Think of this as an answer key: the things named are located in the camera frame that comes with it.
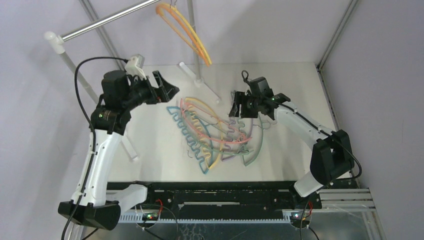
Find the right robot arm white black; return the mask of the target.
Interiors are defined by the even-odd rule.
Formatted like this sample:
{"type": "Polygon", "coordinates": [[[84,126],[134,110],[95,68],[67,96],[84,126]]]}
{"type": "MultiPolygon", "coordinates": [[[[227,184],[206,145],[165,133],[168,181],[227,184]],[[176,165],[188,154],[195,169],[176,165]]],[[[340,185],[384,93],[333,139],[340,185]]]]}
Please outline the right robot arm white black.
{"type": "Polygon", "coordinates": [[[230,117],[258,118],[268,116],[278,124],[283,124],[297,134],[311,149],[309,171],[293,184],[289,203],[302,208],[309,201],[309,195],[330,182],[351,171],[355,167],[349,135],[344,130],[334,131],[300,110],[283,93],[275,94],[265,77],[243,82],[249,89],[236,91],[230,117]]]}

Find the pink hanger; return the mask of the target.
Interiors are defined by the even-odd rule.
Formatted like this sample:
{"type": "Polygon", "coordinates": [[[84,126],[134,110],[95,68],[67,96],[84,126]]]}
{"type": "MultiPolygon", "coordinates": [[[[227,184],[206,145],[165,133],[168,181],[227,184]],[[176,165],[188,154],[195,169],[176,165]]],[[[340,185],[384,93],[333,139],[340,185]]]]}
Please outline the pink hanger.
{"type": "Polygon", "coordinates": [[[252,137],[219,116],[206,102],[195,97],[180,99],[183,123],[200,141],[208,140],[220,146],[248,143],[252,137]]]}

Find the teal wavy hanger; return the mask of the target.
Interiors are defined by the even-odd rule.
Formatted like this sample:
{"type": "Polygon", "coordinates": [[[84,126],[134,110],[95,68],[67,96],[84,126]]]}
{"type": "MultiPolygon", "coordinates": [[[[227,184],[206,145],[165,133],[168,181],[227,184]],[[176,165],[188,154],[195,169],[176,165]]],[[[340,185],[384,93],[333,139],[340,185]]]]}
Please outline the teal wavy hanger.
{"type": "Polygon", "coordinates": [[[248,131],[248,133],[244,132],[244,130],[242,128],[245,127],[245,123],[242,121],[242,119],[240,117],[230,117],[230,120],[235,120],[235,122],[237,123],[237,125],[239,126],[238,130],[242,133],[242,134],[246,134],[247,138],[250,138],[252,136],[252,132],[253,132],[253,128],[254,127],[258,127],[260,129],[260,137],[257,139],[257,143],[258,145],[252,149],[249,148],[249,141],[246,142],[242,142],[239,144],[239,147],[236,151],[236,153],[234,154],[234,156],[241,156],[242,159],[242,163],[245,167],[247,167],[248,165],[252,164],[259,156],[261,148],[263,146],[263,141],[264,141],[264,122],[262,121],[261,117],[258,116],[258,123],[259,124],[255,124],[254,123],[254,119],[251,118],[251,123],[250,123],[250,129],[248,131]]]}

